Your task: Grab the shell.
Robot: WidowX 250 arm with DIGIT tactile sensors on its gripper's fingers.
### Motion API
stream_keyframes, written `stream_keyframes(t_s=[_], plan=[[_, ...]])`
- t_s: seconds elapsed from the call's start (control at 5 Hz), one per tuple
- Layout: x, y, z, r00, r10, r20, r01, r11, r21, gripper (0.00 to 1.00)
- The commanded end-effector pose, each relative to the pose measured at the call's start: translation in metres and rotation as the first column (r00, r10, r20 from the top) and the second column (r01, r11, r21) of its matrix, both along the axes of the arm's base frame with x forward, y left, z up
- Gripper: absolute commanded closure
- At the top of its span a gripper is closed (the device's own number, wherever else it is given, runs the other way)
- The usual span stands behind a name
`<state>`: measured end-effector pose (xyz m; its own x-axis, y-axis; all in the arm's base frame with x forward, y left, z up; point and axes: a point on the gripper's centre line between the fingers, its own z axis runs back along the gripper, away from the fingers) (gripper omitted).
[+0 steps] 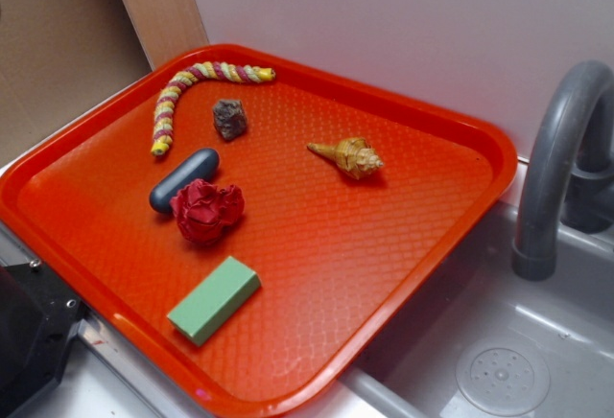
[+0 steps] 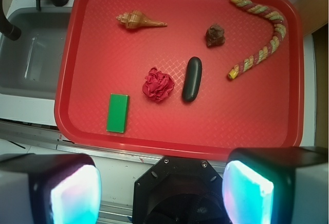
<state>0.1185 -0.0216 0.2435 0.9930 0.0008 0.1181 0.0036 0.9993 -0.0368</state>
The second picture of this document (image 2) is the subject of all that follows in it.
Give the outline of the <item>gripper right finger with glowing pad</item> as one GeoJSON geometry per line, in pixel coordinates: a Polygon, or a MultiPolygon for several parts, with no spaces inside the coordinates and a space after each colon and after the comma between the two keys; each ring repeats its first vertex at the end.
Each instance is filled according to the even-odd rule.
{"type": "Polygon", "coordinates": [[[328,150],[236,148],[222,194],[232,223],[328,223],[328,150]]]}

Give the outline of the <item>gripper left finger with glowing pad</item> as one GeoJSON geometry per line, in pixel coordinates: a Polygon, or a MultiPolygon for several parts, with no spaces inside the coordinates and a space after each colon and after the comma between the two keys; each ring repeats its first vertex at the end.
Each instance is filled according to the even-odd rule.
{"type": "Polygon", "coordinates": [[[100,203],[89,155],[1,155],[1,223],[96,223],[100,203]]]}

